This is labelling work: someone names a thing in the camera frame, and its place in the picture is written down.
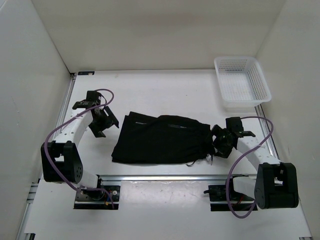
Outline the black shorts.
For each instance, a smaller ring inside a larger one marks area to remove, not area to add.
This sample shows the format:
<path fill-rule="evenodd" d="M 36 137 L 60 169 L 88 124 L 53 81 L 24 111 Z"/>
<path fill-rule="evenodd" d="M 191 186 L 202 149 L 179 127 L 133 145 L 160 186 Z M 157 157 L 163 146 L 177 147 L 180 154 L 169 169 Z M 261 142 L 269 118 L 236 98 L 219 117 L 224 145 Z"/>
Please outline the black shorts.
<path fill-rule="evenodd" d="M 171 165 L 214 154 L 210 125 L 183 116 L 131 111 L 124 117 L 111 157 L 114 163 L 127 165 Z"/>

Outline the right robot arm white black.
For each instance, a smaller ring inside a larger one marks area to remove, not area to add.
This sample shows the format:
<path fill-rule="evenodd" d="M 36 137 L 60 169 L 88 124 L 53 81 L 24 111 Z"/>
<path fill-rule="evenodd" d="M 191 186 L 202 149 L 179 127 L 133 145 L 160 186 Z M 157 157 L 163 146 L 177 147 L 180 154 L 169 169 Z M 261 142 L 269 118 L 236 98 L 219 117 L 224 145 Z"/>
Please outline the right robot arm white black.
<path fill-rule="evenodd" d="M 257 140 L 245 131 L 241 117 L 229 117 L 225 128 L 215 125 L 209 135 L 214 156 L 226 159 L 232 150 L 240 152 L 257 171 L 256 178 L 228 174 L 225 185 L 209 185 L 204 194 L 212 204 L 224 210 L 289 209 L 299 204 L 297 170 L 292 163 L 280 161 L 263 147 L 265 140 Z"/>

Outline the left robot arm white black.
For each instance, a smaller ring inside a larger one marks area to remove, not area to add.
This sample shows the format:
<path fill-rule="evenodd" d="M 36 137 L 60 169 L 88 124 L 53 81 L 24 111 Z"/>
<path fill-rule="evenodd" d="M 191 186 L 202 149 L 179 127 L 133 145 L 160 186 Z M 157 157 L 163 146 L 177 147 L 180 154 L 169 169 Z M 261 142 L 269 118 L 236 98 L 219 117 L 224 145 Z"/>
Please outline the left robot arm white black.
<path fill-rule="evenodd" d="M 86 130 L 95 138 L 104 138 L 104 130 L 119 127 L 119 121 L 109 108 L 111 100 L 102 95 L 103 89 L 89 90 L 86 98 L 72 106 L 68 121 L 52 130 L 40 148 L 43 177 L 49 183 L 66 183 L 75 191 L 87 190 L 93 200 L 105 194 L 100 177 L 84 169 L 78 152 Z"/>

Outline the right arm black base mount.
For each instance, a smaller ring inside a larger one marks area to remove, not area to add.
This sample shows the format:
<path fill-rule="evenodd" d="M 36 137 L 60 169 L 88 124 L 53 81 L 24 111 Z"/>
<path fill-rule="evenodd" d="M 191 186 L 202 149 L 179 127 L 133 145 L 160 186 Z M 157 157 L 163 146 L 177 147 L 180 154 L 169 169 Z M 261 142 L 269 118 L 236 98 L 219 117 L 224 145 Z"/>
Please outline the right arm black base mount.
<path fill-rule="evenodd" d="M 254 199 L 243 193 L 236 192 L 233 186 L 233 178 L 229 180 L 229 200 L 233 210 L 246 212 L 250 209 Z M 207 189 L 203 192 L 206 197 L 209 197 L 210 211 L 211 212 L 229 212 L 227 203 L 226 181 L 222 183 L 214 183 L 208 185 Z"/>

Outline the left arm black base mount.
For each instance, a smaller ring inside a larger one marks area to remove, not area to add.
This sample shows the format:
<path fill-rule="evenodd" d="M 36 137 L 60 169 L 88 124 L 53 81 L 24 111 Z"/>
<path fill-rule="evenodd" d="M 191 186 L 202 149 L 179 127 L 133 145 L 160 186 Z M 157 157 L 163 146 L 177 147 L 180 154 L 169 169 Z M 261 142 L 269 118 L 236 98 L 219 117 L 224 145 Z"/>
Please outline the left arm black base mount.
<path fill-rule="evenodd" d="M 73 208 L 75 210 L 118 210 L 121 196 L 121 185 L 119 182 L 98 179 L 98 188 L 105 191 L 81 190 L 76 193 Z"/>

